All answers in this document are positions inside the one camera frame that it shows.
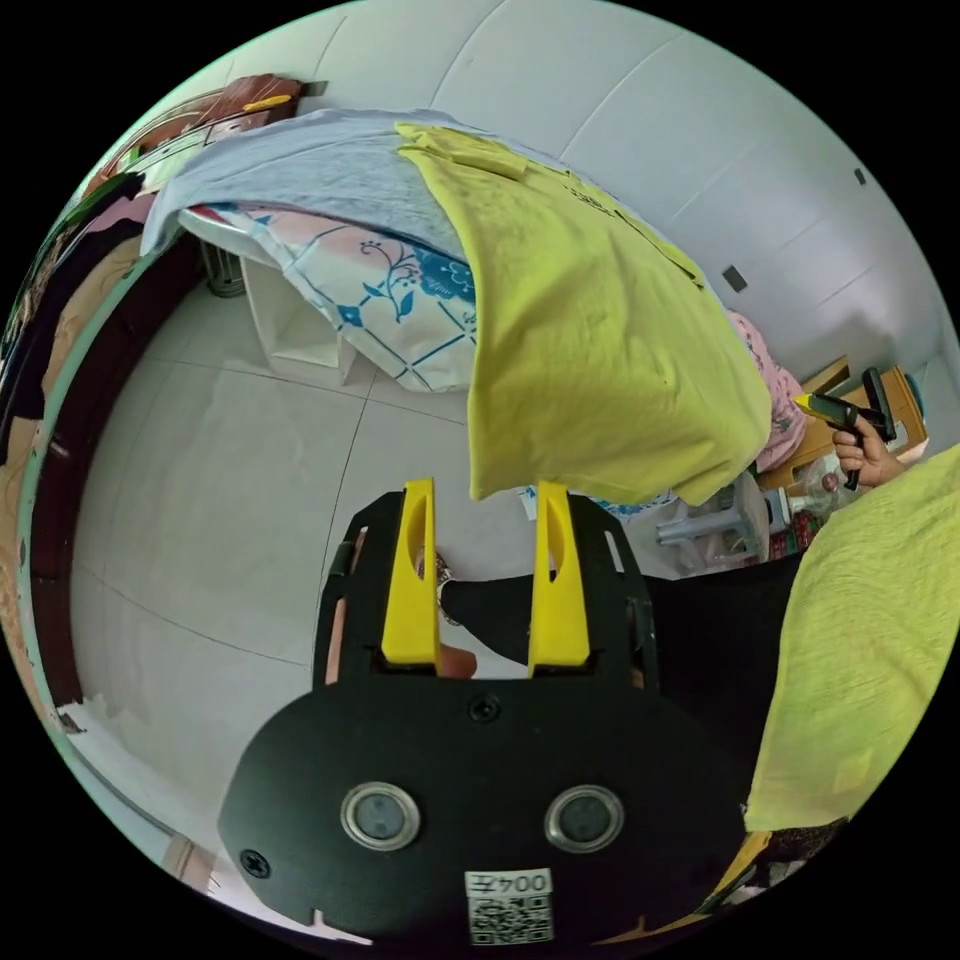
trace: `folded clothing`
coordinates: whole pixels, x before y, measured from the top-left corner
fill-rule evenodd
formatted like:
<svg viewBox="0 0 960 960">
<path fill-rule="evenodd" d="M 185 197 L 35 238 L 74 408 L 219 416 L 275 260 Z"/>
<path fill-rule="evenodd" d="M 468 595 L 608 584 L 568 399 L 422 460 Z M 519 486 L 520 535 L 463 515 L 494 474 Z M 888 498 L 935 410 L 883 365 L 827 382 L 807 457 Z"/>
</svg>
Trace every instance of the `folded clothing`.
<svg viewBox="0 0 960 960">
<path fill-rule="evenodd" d="M 757 471 L 765 473 L 786 463 L 803 443 L 807 418 L 793 402 L 795 397 L 803 393 L 803 388 L 789 370 L 770 356 L 760 331 L 743 314 L 733 310 L 727 313 L 770 392 L 770 436 L 757 455 Z"/>
<path fill-rule="evenodd" d="M 696 506 L 770 435 L 770 395 L 685 254 L 608 194 L 501 144 L 398 124 L 477 295 L 470 493 L 542 480 Z"/>
</svg>

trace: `white wall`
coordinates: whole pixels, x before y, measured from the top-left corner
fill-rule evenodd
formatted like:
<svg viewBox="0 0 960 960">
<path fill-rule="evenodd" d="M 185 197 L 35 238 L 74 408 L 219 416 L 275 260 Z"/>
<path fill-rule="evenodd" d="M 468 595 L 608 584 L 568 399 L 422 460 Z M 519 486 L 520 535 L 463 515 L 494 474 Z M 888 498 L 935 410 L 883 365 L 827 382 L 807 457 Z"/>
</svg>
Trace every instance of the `white wall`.
<svg viewBox="0 0 960 960">
<path fill-rule="evenodd" d="M 328 106 L 433 106 L 568 160 L 697 260 L 801 378 L 842 353 L 916 370 L 944 347 L 929 267 L 864 164 L 763 74 L 662 20 L 599 0 L 364 0 L 251 41 L 156 110 L 262 72 L 328 81 Z"/>
</svg>

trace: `wooden furniture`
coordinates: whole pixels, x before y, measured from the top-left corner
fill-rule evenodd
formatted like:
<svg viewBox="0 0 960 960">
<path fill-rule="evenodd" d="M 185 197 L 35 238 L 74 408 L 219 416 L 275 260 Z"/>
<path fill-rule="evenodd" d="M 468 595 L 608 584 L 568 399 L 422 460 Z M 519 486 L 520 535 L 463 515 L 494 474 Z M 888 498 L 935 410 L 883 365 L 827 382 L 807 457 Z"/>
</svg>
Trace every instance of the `wooden furniture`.
<svg viewBox="0 0 960 960">
<path fill-rule="evenodd" d="M 849 379 L 850 363 L 846 357 L 840 357 L 801 386 L 804 393 L 830 393 Z"/>
<path fill-rule="evenodd" d="M 83 701 L 70 629 L 73 543 L 87 473 L 113 405 L 171 312 L 203 277 L 184 234 L 133 284 L 98 332 L 64 398 L 37 485 L 30 588 L 43 673 L 56 706 Z"/>
<path fill-rule="evenodd" d="M 887 444 L 887 447 L 899 459 L 915 459 L 922 453 L 922 448 L 927 441 L 927 430 L 923 424 L 923 416 L 916 397 L 899 367 L 888 370 L 881 375 L 880 379 L 887 393 L 887 401 L 890 404 L 897 431 L 896 439 Z M 844 394 L 842 399 L 858 407 L 868 405 L 863 387 Z M 834 429 L 829 424 L 809 417 L 803 443 L 786 463 L 776 470 L 760 474 L 757 478 L 760 489 L 775 490 L 778 487 L 792 487 L 800 479 L 800 474 L 805 467 L 833 452 L 833 434 Z"/>
<path fill-rule="evenodd" d="M 137 130 L 94 174 L 83 195 L 127 172 L 145 175 L 145 193 L 159 190 L 207 144 L 292 117 L 302 86 L 297 80 L 261 74 L 193 97 Z"/>
</svg>

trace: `screw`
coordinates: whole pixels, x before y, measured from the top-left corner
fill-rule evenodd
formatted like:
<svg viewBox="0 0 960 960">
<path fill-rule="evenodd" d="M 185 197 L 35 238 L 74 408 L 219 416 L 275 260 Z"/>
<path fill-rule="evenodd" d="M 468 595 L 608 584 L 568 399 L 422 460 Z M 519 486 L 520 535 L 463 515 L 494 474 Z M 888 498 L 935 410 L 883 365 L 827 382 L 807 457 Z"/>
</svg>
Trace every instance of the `screw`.
<svg viewBox="0 0 960 960">
<path fill-rule="evenodd" d="M 467 715 L 477 723 L 491 723 L 500 716 L 500 701 L 489 693 L 483 693 L 470 701 Z"/>
<path fill-rule="evenodd" d="M 256 850 L 242 850 L 240 866 L 257 880 L 266 880 L 270 876 L 270 864 L 267 863 L 267 858 Z"/>
</svg>

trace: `pink cloth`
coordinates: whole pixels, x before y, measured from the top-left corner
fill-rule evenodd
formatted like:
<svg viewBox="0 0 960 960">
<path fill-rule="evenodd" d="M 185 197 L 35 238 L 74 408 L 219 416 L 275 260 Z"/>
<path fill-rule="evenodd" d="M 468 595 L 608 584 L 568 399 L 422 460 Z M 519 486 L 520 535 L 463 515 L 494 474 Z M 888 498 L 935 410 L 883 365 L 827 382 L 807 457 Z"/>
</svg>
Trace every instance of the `pink cloth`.
<svg viewBox="0 0 960 960">
<path fill-rule="evenodd" d="M 757 470 L 765 473 L 789 460 L 803 442 L 807 418 L 793 402 L 794 397 L 803 393 L 803 388 L 789 370 L 785 370 L 770 356 L 760 331 L 746 317 L 732 310 L 727 313 L 770 391 L 770 437 L 757 456 Z"/>
</svg>

